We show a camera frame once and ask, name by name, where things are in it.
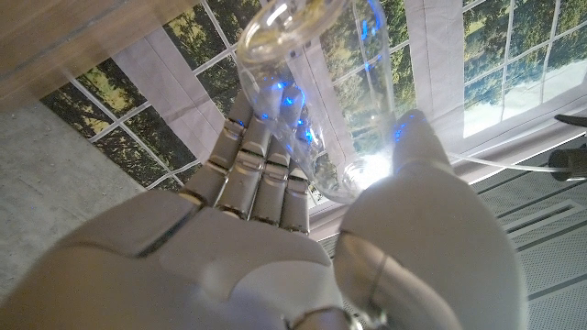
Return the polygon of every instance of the window pane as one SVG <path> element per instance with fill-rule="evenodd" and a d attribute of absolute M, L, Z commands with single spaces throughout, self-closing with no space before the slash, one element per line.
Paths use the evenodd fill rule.
<path fill-rule="evenodd" d="M 335 86 L 338 104 L 352 136 L 367 127 L 377 125 L 377 110 L 373 106 L 367 72 L 361 70 Z"/>
<path fill-rule="evenodd" d="M 154 189 L 177 193 L 182 189 L 182 186 L 174 178 L 167 178 L 159 182 Z"/>
<path fill-rule="evenodd" d="M 332 81 L 363 65 L 359 42 L 352 5 L 349 5 L 334 26 L 320 36 Z"/>
<path fill-rule="evenodd" d="M 465 125 L 468 137 L 500 122 L 503 72 L 500 70 L 465 86 Z"/>
<path fill-rule="evenodd" d="M 112 120 L 71 83 L 40 100 L 84 137 L 91 138 L 112 124 Z"/>
<path fill-rule="evenodd" d="M 94 144 L 143 187 L 148 187 L 165 174 L 165 169 L 120 127 Z"/>
<path fill-rule="evenodd" d="M 175 174 L 177 176 L 177 178 L 179 180 L 181 180 L 183 183 L 188 182 L 190 179 L 192 179 L 192 177 L 194 176 L 194 174 L 200 170 L 202 168 L 202 164 L 198 163 L 193 165 L 191 168 L 184 170 L 182 172 L 179 172 L 177 174 Z"/>
<path fill-rule="evenodd" d="M 163 28 L 192 70 L 226 49 L 202 5 L 184 12 Z"/>
<path fill-rule="evenodd" d="M 415 108 L 414 75 L 409 45 L 392 54 L 392 66 L 395 115 L 400 117 Z"/>
<path fill-rule="evenodd" d="M 404 0 L 381 0 L 381 3 L 387 17 L 389 47 L 395 47 L 408 40 Z"/>
<path fill-rule="evenodd" d="M 463 14 L 465 82 L 504 62 L 509 0 L 487 0 Z"/>
<path fill-rule="evenodd" d="M 552 44 L 544 81 L 544 102 L 582 84 L 587 72 L 587 27 Z"/>
<path fill-rule="evenodd" d="M 540 105 L 540 87 L 547 47 L 533 51 L 507 66 L 503 120 Z"/>
<path fill-rule="evenodd" d="M 382 135 L 374 128 L 353 137 L 352 141 L 358 154 L 372 154 L 383 146 Z"/>
<path fill-rule="evenodd" d="M 554 1 L 515 1 L 510 59 L 550 38 L 554 7 Z"/>
<path fill-rule="evenodd" d="M 125 124 L 172 171 L 195 160 L 194 154 L 173 133 L 152 106 L 134 115 Z"/>
<path fill-rule="evenodd" d="M 96 65 L 77 80 L 116 116 L 147 102 L 112 59 Z"/>
<path fill-rule="evenodd" d="M 557 34 L 575 28 L 587 20 L 587 2 L 585 0 L 560 0 Z"/>
<path fill-rule="evenodd" d="M 197 77 L 218 110 L 228 116 L 240 89 L 237 64 L 228 56 Z"/>
<path fill-rule="evenodd" d="M 240 33 L 260 10 L 259 0 L 214 0 L 208 5 L 231 45 L 237 43 Z"/>

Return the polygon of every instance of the green foliage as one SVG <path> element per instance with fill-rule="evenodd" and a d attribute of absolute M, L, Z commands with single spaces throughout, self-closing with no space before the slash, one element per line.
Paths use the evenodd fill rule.
<path fill-rule="evenodd" d="M 112 120 L 71 83 L 40 101 L 85 138 L 93 137 L 112 124 Z"/>
<path fill-rule="evenodd" d="M 226 49 L 202 5 L 184 12 L 163 28 L 192 70 Z"/>
<path fill-rule="evenodd" d="M 152 106 L 134 115 L 125 124 L 172 171 L 195 160 L 194 154 L 173 133 Z"/>
<path fill-rule="evenodd" d="M 539 82 L 542 79 L 546 53 L 547 46 L 532 51 L 522 59 L 509 64 L 505 81 L 506 93 L 520 83 Z"/>
<path fill-rule="evenodd" d="M 359 42 L 352 5 L 349 5 L 335 24 L 320 36 L 332 81 L 362 65 Z"/>
<path fill-rule="evenodd" d="M 504 61 L 509 10 L 508 0 L 487 0 L 463 14 L 465 81 Z"/>
<path fill-rule="evenodd" d="M 159 182 L 159 184 L 155 186 L 155 189 L 177 193 L 182 189 L 182 186 L 180 186 L 174 178 L 167 178 Z"/>
<path fill-rule="evenodd" d="M 181 180 L 183 183 L 188 182 L 190 179 L 192 179 L 192 177 L 194 176 L 194 174 L 200 170 L 202 168 L 202 163 L 198 163 L 193 165 L 191 168 L 184 170 L 182 172 L 179 172 L 177 174 L 175 174 L 177 176 L 177 178 L 179 180 Z"/>
<path fill-rule="evenodd" d="M 400 117 L 415 108 L 414 75 L 410 46 L 405 46 L 391 56 L 395 116 Z"/>
<path fill-rule="evenodd" d="M 502 71 L 497 71 L 465 86 L 465 111 L 482 103 L 499 105 L 502 101 L 502 80 Z"/>
<path fill-rule="evenodd" d="M 226 57 L 213 67 L 198 74 L 198 79 L 218 110 L 224 116 L 228 116 L 240 90 L 237 64 L 231 57 Z"/>
<path fill-rule="evenodd" d="M 210 0 L 216 20 L 230 44 L 235 44 L 250 20 L 260 10 L 259 0 Z"/>
<path fill-rule="evenodd" d="M 548 40 L 554 17 L 554 7 L 554 1 L 515 1 L 510 58 Z"/>
<path fill-rule="evenodd" d="M 96 65 L 77 80 L 117 116 L 147 102 L 112 59 Z"/>
<path fill-rule="evenodd" d="M 578 26 L 587 20 L 587 1 L 560 0 L 557 34 Z"/>
<path fill-rule="evenodd" d="M 143 187 L 165 174 L 165 169 L 120 127 L 94 144 Z"/>
<path fill-rule="evenodd" d="M 559 38 L 552 44 L 548 70 L 555 70 L 582 60 L 587 60 L 587 27 Z"/>
<path fill-rule="evenodd" d="M 408 40 L 404 0 L 380 0 L 387 17 L 389 46 L 394 47 Z"/>

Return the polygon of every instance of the blue led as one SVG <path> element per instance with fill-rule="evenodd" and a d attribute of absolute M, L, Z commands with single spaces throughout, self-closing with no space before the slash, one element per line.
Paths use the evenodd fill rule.
<path fill-rule="evenodd" d="M 308 140 L 308 143 L 312 142 L 312 140 L 314 139 L 314 138 L 312 137 L 312 132 L 310 132 L 310 130 L 309 130 L 309 129 L 307 129 L 307 130 L 305 131 L 305 138 Z"/>
<path fill-rule="evenodd" d="M 369 29 L 367 28 L 367 21 L 363 19 L 363 32 L 360 35 L 361 40 L 364 40 L 367 38 L 368 31 L 369 31 Z"/>

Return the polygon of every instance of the blue light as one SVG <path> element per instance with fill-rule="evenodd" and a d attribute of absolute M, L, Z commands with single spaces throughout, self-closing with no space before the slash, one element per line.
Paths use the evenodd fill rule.
<path fill-rule="evenodd" d="M 308 143 L 311 143 L 311 142 L 312 142 L 312 140 L 314 139 L 314 138 L 312 137 L 312 132 L 310 132 L 310 129 L 307 129 L 307 130 L 305 131 L 305 138 L 308 140 Z"/>
<path fill-rule="evenodd" d="M 363 19 L 363 32 L 360 36 L 361 40 L 364 40 L 367 38 L 368 31 L 369 31 L 369 29 L 367 28 L 367 21 Z"/>
<path fill-rule="evenodd" d="M 304 105 L 305 105 L 305 94 L 304 94 L 304 91 L 302 91 L 302 90 L 300 90 L 300 92 L 302 92 L 302 105 L 301 105 L 301 107 L 304 107 Z"/>

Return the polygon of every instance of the bright light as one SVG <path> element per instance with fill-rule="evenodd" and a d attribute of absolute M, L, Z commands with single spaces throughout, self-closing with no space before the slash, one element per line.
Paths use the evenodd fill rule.
<path fill-rule="evenodd" d="M 390 175 L 392 164 L 384 156 L 369 155 L 365 156 L 363 160 L 363 166 L 353 176 L 359 188 L 367 189 L 370 185 Z"/>
<path fill-rule="evenodd" d="M 286 4 L 282 4 L 275 9 L 275 11 L 267 18 L 267 25 L 271 25 L 277 16 L 281 15 L 287 9 Z"/>

